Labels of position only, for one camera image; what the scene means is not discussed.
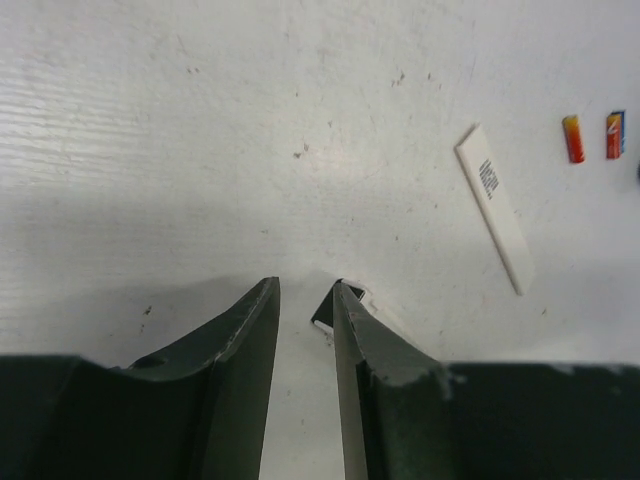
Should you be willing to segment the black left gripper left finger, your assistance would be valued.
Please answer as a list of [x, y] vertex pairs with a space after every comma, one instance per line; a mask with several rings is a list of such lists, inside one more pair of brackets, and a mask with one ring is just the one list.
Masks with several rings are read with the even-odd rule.
[[1, 359], [5, 479], [255, 479], [280, 283], [127, 368], [78, 356]]

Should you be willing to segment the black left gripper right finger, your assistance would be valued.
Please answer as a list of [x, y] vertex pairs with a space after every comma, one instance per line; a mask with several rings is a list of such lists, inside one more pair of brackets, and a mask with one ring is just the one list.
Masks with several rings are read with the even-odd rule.
[[639, 369], [441, 363], [356, 302], [334, 320], [349, 479], [635, 479]]

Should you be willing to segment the white remote control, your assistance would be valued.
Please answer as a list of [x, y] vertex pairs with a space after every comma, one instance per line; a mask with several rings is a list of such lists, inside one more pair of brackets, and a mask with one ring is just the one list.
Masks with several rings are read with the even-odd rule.
[[371, 303], [372, 298], [371, 291], [364, 285], [346, 278], [339, 278], [329, 288], [312, 314], [310, 322], [324, 333], [327, 341], [331, 341], [334, 338], [336, 315], [347, 318], [356, 302], [365, 308]]

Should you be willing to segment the white battery cover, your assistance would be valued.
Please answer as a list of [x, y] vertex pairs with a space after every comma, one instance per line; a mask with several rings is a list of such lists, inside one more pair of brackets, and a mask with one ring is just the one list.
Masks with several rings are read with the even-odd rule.
[[524, 296], [535, 278], [533, 257], [480, 124], [469, 129], [455, 146], [455, 153], [509, 280], [516, 294]]

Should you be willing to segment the blue AAA battery pair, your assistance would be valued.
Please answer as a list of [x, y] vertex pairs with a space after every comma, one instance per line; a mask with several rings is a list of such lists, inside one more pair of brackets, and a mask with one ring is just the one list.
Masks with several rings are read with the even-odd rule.
[[626, 110], [620, 110], [620, 152], [626, 151]]

